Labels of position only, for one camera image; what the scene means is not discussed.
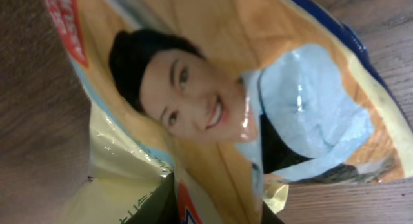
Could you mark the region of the yellow snack chip bag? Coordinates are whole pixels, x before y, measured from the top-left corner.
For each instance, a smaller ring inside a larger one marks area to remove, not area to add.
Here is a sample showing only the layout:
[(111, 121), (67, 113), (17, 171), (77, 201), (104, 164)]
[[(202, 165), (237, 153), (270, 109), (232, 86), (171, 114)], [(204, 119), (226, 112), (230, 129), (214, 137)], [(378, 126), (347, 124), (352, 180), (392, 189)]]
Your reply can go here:
[(412, 176), (412, 127), (312, 0), (45, 0), (91, 100), (60, 223), (273, 223), (292, 184)]

